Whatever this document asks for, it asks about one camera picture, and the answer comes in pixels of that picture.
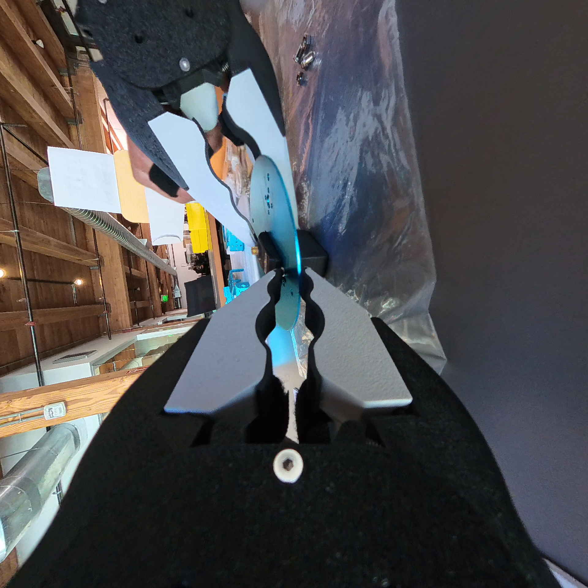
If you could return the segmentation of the blue round plate with servo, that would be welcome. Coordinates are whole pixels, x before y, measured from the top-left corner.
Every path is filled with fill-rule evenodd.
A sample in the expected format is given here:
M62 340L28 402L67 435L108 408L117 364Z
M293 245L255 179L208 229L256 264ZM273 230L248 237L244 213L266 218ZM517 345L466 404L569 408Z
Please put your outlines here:
M265 156L256 160L252 171L250 210L262 272L283 272L275 316L277 326L290 330L298 320L302 270L311 268L325 276L329 255L310 231L295 227L285 183L277 166Z

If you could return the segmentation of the curved white hanging panel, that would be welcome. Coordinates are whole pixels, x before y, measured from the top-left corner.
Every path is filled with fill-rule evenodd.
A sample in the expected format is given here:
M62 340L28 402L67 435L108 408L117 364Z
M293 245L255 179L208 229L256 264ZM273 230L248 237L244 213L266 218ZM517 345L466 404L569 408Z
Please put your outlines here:
M185 205L152 191L147 191L145 197L152 245L181 243L184 233Z

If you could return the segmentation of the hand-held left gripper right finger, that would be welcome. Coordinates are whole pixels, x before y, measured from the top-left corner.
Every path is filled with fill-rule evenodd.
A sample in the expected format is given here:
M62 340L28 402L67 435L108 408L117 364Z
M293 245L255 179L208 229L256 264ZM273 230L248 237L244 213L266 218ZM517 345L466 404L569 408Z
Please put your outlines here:
M320 409L396 409L412 395L371 316L314 270L303 273L305 324L313 334L307 383Z

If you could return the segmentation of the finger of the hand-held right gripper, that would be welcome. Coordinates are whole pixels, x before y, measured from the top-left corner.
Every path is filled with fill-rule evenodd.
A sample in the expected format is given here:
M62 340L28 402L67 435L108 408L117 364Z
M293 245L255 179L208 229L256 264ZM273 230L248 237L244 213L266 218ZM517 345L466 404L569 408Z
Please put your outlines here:
M148 125L171 158L194 201L245 246L254 246L252 229L237 210L231 189L217 177L210 165L208 145L199 125L169 112L157 116Z
M298 229L295 188L285 132L275 121L268 101L251 70L245 70L232 78L224 103L224 113L235 128L235 135L243 137L254 154L254 165L260 156L265 156L277 166L285 183L295 216L295 227Z

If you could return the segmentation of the black screen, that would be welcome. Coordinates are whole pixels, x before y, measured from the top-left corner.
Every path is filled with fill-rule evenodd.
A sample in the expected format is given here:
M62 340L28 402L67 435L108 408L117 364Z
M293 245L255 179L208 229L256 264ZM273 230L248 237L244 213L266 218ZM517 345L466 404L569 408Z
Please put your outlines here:
M186 290L187 318L205 315L217 309L212 276L204 275L184 283Z

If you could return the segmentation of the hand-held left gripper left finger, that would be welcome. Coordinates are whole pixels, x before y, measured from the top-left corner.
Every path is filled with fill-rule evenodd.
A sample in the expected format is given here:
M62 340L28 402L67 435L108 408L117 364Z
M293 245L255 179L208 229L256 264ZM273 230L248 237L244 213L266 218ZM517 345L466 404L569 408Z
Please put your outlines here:
M267 344L283 272L272 270L209 320L165 405L177 414L287 411Z

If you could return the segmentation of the large silver duct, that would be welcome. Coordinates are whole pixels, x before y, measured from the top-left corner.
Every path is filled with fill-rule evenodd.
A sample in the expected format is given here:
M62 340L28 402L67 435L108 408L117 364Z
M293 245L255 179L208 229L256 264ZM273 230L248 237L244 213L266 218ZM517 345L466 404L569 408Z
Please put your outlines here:
M84 422L58 424L1 479L1 561L40 514L87 438Z

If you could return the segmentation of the wooden beam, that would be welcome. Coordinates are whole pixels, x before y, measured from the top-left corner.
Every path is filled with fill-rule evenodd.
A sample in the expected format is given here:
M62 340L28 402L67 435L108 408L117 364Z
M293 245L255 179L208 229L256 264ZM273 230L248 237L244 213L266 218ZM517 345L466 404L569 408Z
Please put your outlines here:
M108 413L147 367L1 394L1 437Z

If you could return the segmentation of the flexible silver duct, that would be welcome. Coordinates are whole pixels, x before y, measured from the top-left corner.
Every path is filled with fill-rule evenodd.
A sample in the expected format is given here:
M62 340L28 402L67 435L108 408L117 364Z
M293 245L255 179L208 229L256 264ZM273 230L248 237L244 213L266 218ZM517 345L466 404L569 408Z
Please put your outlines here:
M91 228L117 242L129 252L139 256L153 266L163 270L171 276L177 276L177 271L167 261L147 248L126 227L119 223L107 212L96 210L61 207L70 216L76 217Z

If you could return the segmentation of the person's right hand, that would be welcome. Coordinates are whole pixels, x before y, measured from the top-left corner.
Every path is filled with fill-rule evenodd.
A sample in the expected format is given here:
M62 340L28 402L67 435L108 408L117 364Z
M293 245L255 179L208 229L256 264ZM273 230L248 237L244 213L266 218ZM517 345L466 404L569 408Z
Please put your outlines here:
M130 136L127 137L127 143L132 173L137 182L173 202L186 204L194 201L184 188L139 149Z

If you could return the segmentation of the clear plastic bag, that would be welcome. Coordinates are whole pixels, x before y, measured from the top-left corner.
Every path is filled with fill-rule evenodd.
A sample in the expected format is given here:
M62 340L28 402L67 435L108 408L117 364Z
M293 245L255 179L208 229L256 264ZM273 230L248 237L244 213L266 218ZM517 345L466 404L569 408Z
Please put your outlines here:
M405 91L396 1L242 1L272 61L299 224L329 254L326 278L437 373L432 243ZM317 57L307 85L295 61Z

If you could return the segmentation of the blue U-shaped servo bracket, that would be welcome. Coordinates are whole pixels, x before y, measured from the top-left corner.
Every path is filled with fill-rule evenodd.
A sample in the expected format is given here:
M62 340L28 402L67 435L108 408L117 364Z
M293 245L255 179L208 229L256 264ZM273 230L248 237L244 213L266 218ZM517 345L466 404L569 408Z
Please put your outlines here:
M236 277L236 274L244 272L244 268L232 269L228 274L228 285L224 287L225 304L230 303L250 287L250 283Z

